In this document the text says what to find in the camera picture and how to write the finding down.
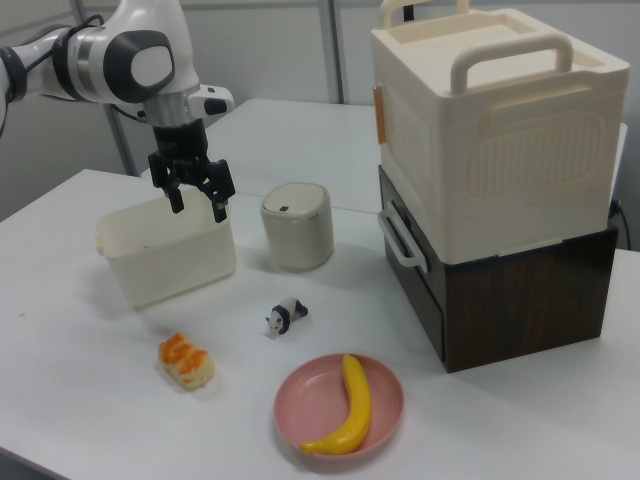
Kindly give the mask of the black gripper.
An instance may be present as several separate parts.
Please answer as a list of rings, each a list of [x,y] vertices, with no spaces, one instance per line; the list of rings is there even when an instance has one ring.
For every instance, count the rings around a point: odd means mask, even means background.
[[[179,186],[182,174],[198,174],[198,189],[210,200],[214,220],[227,219],[228,200],[236,190],[225,159],[208,159],[208,140],[202,119],[177,127],[153,127],[157,150],[149,155],[152,183],[163,190],[172,211],[184,209]]]

